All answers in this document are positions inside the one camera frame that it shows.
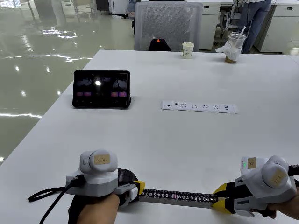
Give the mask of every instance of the electrical outlet socket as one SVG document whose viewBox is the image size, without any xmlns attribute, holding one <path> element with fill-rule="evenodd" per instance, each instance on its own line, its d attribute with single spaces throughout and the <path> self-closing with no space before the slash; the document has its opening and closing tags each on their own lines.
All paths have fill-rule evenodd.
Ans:
<svg viewBox="0 0 299 224">
<path fill-rule="evenodd" d="M 202 112 L 218 112 L 218 113 L 238 113 L 238 108 L 234 104 L 203 104 L 187 101 L 170 101 L 163 100 L 161 102 L 163 110 L 179 110 L 179 111 L 202 111 Z"/>
</svg>

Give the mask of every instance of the measuring tape blade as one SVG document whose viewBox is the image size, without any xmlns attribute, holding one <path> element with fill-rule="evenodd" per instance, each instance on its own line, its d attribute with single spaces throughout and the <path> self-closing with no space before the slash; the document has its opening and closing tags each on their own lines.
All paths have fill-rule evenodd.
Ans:
<svg viewBox="0 0 299 224">
<path fill-rule="evenodd" d="M 144 189 L 139 201 L 210 209 L 218 201 L 218 197 L 200 193 Z"/>
</svg>

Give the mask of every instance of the white cabinet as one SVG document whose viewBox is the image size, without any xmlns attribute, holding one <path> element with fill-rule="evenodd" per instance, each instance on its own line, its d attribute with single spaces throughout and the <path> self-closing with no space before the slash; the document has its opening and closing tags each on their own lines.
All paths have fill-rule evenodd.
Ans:
<svg viewBox="0 0 299 224">
<path fill-rule="evenodd" d="M 220 4 L 204 4 L 199 34 L 200 50 L 211 50 L 213 47 L 219 11 Z"/>
<path fill-rule="evenodd" d="M 276 6 L 272 14 L 265 20 L 255 46 L 261 52 L 285 52 L 299 23 L 299 6 Z"/>
</svg>

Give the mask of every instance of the person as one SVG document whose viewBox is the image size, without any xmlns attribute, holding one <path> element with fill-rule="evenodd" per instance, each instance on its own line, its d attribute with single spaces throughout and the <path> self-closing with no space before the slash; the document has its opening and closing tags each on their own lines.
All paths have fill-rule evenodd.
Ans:
<svg viewBox="0 0 299 224">
<path fill-rule="evenodd" d="M 271 8 L 271 0 L 243 0 L 243 8 L 239 20 L 240 31 L 246 27 L 247 39 L 244 42 L 242 53 L 249 54 L 250 48 L 256 41 L 263 21 Z"/>
<path fill-rule="evenodd" d="M 82 209 L 77 224 L 113 224 L 119 203 L 119 197 L 115 194 L 110 194 L 97 203 L 88 204 Z M 293 219 L 299 220 L 299 188 L 297 188 L 297 196 L 290 201 L 269 204 L 268 208 L 271 211 L 275 211 L 270 216 L 271 218 L 276 218 L 276 211 L 280 211 Z"/>
</svg>

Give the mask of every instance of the white drawer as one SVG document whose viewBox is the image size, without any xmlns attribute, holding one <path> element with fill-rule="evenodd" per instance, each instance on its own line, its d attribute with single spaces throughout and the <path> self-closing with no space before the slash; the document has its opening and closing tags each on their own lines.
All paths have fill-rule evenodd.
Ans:
<svg viewBox="0 0 299 224">
<path fill-rule="evenodd" d="M 276 6 L 273 16 L 299 16 L 299 6 Z"/>
<path fill-rule="evenodd" d="M 218 15 L 220 12 L 220 4 L 204 4 L 202 10 L 203 15 Z"/>
</svg>

